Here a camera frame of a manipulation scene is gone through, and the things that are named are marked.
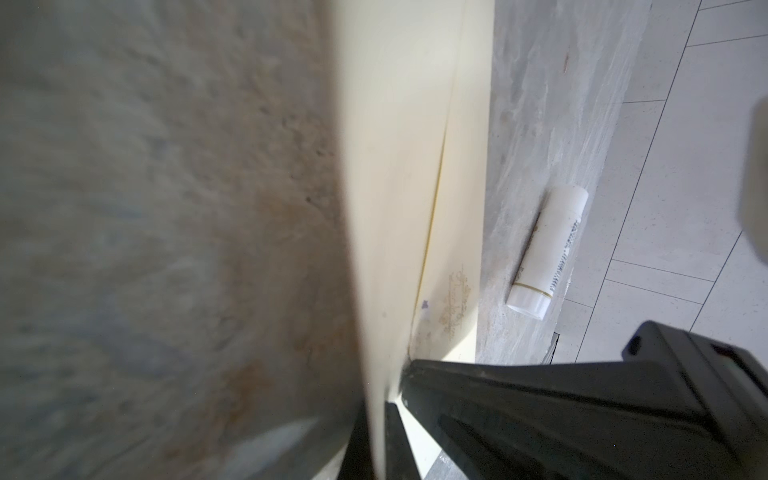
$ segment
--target white tube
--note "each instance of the white tube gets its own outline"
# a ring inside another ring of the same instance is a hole
[[[575,185],[562,185],[550,191],[512,283],[507,298],[509,308],[535,319],[544,319],[576,239],[588,198],[589,193]]]

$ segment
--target tiled floor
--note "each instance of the tiled floor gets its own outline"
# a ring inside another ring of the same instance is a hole
[[[768,366],[768,266],[737,222],[750,111],[768,95],[768,0],[654,0],[556,331],[610,361],[646,319]]]

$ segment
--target screw hole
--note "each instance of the screw hole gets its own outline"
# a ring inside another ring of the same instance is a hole
[[[640,352],[641,339],[639,336],[634,337],[629,342],[629,354],[632,356],[637,355]]]

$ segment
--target gray stone surface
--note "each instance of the gray stone surface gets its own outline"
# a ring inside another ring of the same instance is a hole
[[[546,188],[594,192],[649,3],[497,1],[479,361],[544,355],[559,303],[512,316],[509,279]],[[362,389],[324,78],[310,0],[4,4],[4,476],[338,464]]]

